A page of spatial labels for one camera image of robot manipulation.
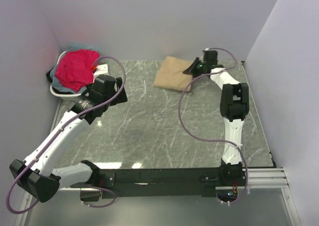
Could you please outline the beige t shirt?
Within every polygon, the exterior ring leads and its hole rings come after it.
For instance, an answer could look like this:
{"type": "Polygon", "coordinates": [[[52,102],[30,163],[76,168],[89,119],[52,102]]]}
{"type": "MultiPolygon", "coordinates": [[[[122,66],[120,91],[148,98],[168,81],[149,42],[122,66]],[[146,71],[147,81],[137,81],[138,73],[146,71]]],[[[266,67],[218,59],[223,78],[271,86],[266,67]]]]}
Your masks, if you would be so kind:
{"type": "Polygon", "coordinates": [[[183,91],[192,80],[192,75],[183,73],[191,64],[192,61],[172,56],[166,57],[156,74],[154,86],[163,89],[183,91]]]}

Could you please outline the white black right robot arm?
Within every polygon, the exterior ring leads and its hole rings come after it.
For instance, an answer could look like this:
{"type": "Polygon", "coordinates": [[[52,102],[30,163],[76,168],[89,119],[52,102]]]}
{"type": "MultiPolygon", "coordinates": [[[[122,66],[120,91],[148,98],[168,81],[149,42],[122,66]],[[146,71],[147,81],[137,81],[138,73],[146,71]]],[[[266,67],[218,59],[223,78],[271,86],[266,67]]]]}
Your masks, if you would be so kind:
{"type": "Polygon", "coordinates": [[[191,75],[193,79],[187,84],[188,88],[194,81],[208,77],[221,89],[220,114],[224,120],[225,137],[221,140],[200,139],[186,129],[181,116],[181,101],[178,103],[178,116],[183,129],[192,137],[204,142],[222,142],[224,151],[218,176],[213,181],[229,186],[245,178],[243,167],[245,161],[241,152],[242,129],[246,116],[249,113],[249,86],[233,78],[228,70],[237,65],[237,60],[232,53],[228,53],[234,60],[234,65],[225,68],[218,63],[219,48],[206,48],[203,56],[197,57],[191,66],[183,73],[191,75]]]}

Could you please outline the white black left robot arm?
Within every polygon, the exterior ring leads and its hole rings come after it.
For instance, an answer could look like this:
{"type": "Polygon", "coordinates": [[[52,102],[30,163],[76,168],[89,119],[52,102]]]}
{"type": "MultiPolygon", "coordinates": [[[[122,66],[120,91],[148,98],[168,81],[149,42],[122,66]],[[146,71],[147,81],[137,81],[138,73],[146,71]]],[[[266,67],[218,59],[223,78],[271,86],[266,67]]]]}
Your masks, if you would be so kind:
{"type": "Polygon", "coordinates": [[[55,166],[72,142],[110,106],[127,102],[126,79],[99,75],[94,83],[69,105],[62,119],[42,144],[24,160],[14,160],[9,169],[16,183],[41,203],[50,200],[60,188],[75,184],[98,187],[100,168],[83,160],[57,169],[55,166]]]}

